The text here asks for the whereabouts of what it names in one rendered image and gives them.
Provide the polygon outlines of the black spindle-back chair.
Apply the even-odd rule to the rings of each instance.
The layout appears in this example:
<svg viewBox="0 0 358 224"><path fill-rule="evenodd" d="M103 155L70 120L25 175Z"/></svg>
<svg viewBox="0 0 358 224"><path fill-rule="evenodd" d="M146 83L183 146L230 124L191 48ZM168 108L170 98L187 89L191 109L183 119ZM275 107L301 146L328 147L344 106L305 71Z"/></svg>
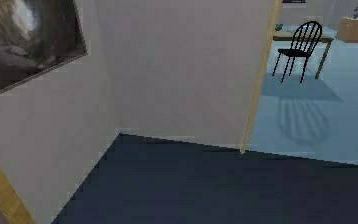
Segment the black spindle-back chair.
<svg viewBox="0 0 358 224"><path fill-rule="evenodd" d="M281 81L284 81L286 72L292 72L295 59L304 58L303 71L300 79L300 82L303 82L308 60L319 43L322 34L322 25L317 21L308 21L300 25L292 34L290 47L280 48L278 50L278 58L272 75L275 75L281 56L288 57Z"/></svg>

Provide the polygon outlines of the wooden table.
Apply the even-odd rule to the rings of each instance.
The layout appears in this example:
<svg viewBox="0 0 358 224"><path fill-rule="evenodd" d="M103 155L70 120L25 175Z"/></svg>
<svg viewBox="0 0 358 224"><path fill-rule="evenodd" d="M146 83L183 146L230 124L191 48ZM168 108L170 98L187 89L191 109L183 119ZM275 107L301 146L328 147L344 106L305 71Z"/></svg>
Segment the wooden table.
<svg viewBox="0 0 358 224"><path fill-rule="evenodd" d="M273 34L273 40L274 41L291 42L292 34L295 32L295 30L294 31L289 31L289 32L287 32L287 31L276 31ZM327 59L327 56L328 56L328 53L329 53L329 50L331 48L331 45L332 45L333 41L334 41L333 37L330 37L330 36L328 36L328 35L326 35L324 33L322 34L322 36L321 36L321 38L319 40L319 43L325 44L325 48L324 48L322 58L321 58L321 60L319 62L319 65L318 65L318 68L317 68L317 71L316 71L316 74L315 74L316 79L318 79L320 77L320 75L321 75L324 63L325 63L325 61Z"/></svg>

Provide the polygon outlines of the light wooden cabinet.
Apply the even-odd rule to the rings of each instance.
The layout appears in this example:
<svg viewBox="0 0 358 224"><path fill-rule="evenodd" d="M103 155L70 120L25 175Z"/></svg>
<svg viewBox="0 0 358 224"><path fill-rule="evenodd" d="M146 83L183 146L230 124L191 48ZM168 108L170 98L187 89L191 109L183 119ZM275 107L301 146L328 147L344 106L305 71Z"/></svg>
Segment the light wooden cabinet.
<svg viewBox="0 0 358 224"><path fill-rule="evenodd" d="M336 38L345 43L358 43L358 19L343 17Z"/></svg>

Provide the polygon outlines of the dark framed wall picture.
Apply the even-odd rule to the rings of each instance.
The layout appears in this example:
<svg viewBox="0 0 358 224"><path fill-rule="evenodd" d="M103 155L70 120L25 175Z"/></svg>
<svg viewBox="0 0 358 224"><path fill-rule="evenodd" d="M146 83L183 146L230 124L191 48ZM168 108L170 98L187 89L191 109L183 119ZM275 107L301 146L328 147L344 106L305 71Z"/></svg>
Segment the dark framed wall picture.
<svg viewBox="0 0 358 224"><path fill-rule="evenodd" d="M0 94L86 54L77 0L0 0Z"/></svg>

